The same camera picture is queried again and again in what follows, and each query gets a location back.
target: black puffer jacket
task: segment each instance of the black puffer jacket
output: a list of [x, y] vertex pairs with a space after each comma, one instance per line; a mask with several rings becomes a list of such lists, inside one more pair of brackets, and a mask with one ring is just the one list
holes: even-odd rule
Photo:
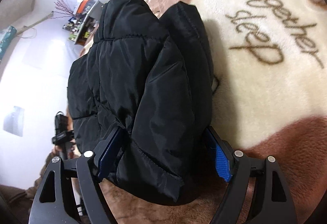
[[211, 121], [213, 66], [195, 6], [158, 20], [143, 0], [104, 5], [94, 45], [68, 81], [76, 143], [93, 150], [114, 126], [129, 138], [108, 179], [160, 203], [178, 201], [201, 133]]

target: blue gripper pad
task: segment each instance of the blue gripper pad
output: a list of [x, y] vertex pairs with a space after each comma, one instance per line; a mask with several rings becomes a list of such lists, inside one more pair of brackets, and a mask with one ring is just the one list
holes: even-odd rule
[[221, 150], [217, 140], [211, 133], [204, 133], [203, 139], [210, 157], [215, 161], [215, 168], [219, 177], [229, 183], [232, 178], [229, 161]]

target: silver screw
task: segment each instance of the silver screw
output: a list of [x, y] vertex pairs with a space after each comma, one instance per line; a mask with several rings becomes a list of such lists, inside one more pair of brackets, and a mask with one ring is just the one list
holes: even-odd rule
[[60, 160], [60, 158], [59, 157], [54, 157], [54, 158], [52, 158], [52, 163], [56, 163], [56, 162], [58, 162]]
[[92, 157], [92, 155], [93, 155], [93, 151], [91, 151], [91, 150], [85, 151], [85, 153], [84, 153], [84, 157], [86, 157], [86, 158]]
[[243, 157], [243, 152], [240, 151], [240, 150], [236, 150], [236, 151], [234, 152], [234, 154], [235, 154], [236, 157]]
[[275, 161], [276, 161], [276, 159], [275, 159], [273, 156], [269, 156], [269, 157], [268, 157], [268, 160], [269, 160], [270, 162], [275, 162]]

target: fleece blanket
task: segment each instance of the fleece blanket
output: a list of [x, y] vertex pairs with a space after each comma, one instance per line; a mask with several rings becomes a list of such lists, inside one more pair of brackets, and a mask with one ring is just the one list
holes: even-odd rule
[[[158, 17], [178, 1], [197, 7], [214, 62], [212, 126], [234, 149], [250, 157], [277, 159], [298, 221], [304, 223], [327, 189], [324, 1], [145, 1]], [[102, 183], [118, 223], [209, 223], [226, 184], [212, 167], [207, 168], [206, 159], [199, 157], [199, 196], [187, 205], [150, 204], [109, 182]], [[238, 223], [246, 220], [253, 184], [249, 183]]]

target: poster on wall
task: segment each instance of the poster on wall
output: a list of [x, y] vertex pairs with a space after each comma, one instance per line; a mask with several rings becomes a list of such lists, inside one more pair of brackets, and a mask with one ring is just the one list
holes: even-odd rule
[[0, 30], [0, 63], [17, 30], [13, 26]]

